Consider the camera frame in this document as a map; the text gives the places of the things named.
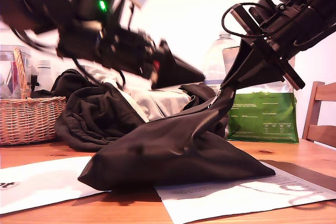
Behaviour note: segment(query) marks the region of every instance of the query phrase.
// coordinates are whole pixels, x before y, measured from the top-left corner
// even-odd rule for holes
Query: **basket handle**
[[[14,49],[14,57],[15,57],[17,72],[18,72],[18,75],[19,75],[19,83],[20,83],[20,88],[21,88],[21,98],[26,99],[26,98],[30,97],[30,90],[29,90],[29,86],[28,86],[28,83],[27,83],[27,78],[26,78],[25,68],[24,68],[24,65],[23,65],[21,51],[18,47],[16,47]]]

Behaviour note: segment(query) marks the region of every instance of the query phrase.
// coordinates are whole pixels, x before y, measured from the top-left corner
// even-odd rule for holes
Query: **green led light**
[[[103,0],[99,1],[99,6],[100,6],[100,9],[102,9],[104,12],[107,12],[106,4]]]

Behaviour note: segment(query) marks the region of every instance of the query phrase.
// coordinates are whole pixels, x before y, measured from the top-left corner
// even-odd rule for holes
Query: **gray cloth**
[[[100,82],[108,82],[116,88],[117,81],[121,83],[119,74],[114,70],[88,66],[85,69]],[[177,88],[146,90],[133,88],[137,86],[136,83],[131,83],[130,86],[128,84],[126,82],[124,90],[119,91],[146,122],[179,113],[191,100],[189,95]]]

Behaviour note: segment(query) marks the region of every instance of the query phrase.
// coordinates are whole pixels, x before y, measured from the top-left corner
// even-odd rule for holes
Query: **wooden table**
[[[255,158],[336,191],[336,152],[300,140],[300,144],[232,142]],[[2,147],[1,168],[87,156],[64,143]],[[336,223],[336,200],[253,214],[212,218],[205,223]],[[113,191],[45,207],[2,215],[6,223],[172,223],[156,191]]]

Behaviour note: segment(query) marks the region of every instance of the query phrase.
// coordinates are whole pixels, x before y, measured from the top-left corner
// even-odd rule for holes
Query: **wicker basket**
[[[27,144],[55,138],[54,123],[65,97],[30,98],[21,52],[14,49],[21,99],[0,100],[0,145]]]

